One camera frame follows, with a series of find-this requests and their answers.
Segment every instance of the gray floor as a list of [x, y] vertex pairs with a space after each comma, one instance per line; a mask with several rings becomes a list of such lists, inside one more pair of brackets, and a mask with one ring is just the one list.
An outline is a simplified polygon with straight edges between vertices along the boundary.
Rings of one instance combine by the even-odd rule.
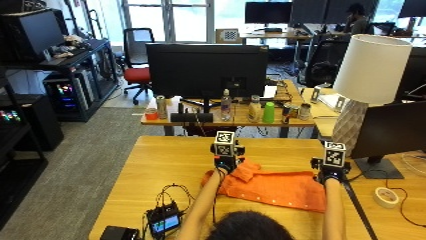
[[[0, 231], [0, 240], [88, 238], [137, 137], [164, 135], [161, 127], [140, 125], [143, 111], [144, 105], [103, 107], [87, 123], [63, 123], [65, 139], [45, 153], [49, 164]], [[309, 138], [310, 132], [290, 128], [289, 137]], [[182, 128], [176, 134], [185, 135]], [[240, 138], [277, 135], [270, 127], [237, 131]]]

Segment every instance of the white lamp shade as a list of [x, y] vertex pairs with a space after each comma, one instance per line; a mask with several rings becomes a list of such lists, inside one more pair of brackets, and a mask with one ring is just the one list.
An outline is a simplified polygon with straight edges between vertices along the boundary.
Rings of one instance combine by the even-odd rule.
[[411, 44], [397, 38], [352, 36], [334, 90], [364, 103], [393, 102], [410, 52]]

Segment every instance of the black chair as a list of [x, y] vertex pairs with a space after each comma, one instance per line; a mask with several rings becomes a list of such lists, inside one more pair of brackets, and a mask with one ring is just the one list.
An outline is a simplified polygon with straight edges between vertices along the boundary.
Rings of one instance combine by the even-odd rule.
[[349, 42], [338, 40], [321, 41], [308, 66], [302, 67], [297, 82], [313, 88], [321, 84], [332, 87], [336, 81]]
[[151, 28], [128, 28], [124, 29], [124, 79], [128, 84], [137, 84], [124, 89], [124, 94], [128, 94], [129, 89], [139, 89], [133, 96], [133, 104], [137, 105], [137, 97], [151, 86], [149, 67], [136, 68], [137, 65], [148, 64], [147, 43], [153, 43], [155, 37]]
[[372, 22], [369, 23], [365, 34], [389, 36], [394, 31], [394, 22]]

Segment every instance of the cup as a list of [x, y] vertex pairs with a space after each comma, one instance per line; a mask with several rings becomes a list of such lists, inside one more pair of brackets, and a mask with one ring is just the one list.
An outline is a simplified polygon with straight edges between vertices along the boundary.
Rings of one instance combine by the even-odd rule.
[[274, 114], [276, 114], [274, 103], [268, 102], [265, 104], [262, 122], [264, 123], [273, 123], [274, 122]]

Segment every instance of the orange cloth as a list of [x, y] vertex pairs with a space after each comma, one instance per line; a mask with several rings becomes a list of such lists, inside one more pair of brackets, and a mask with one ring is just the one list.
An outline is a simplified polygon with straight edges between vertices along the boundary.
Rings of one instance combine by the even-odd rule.
[[[218, 194], [266, 204], [325, 212], [324, 186], [313, 180], [313, 172], [266, 172], [248, 159], [226, 175]], [[213, 171], [205, 173], [202, 185]]]

